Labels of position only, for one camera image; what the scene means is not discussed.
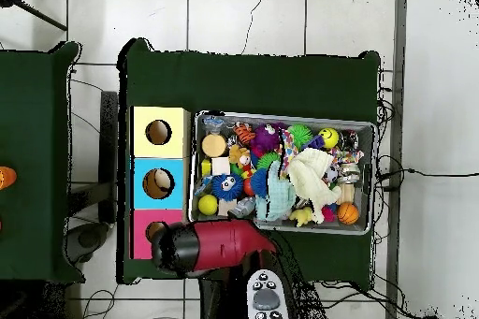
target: green cloth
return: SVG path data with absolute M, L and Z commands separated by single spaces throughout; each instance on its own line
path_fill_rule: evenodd
M 0 51 L 0 279 L 82 281 L 64 257 L 67 217 L 67 71 L 79 52 Z
M 362 58 L 226 56 L 150 51 L 147 42 L 139 38 L 128 50 L 126 62 L 128 106 L 376 123 L 380 58 L 374 51 Z M 283 236 L 307 281 L 354 281 L 366 289 L 370 286 L 371 234 L 285 232 Z M 272 236 L 288 247 L 282 237 Z M 128 240 L 127 228 L 124 240 Z M 168 278 L 149 260 L 129 259 L 127 251 L 125 247 L 124 278 Z

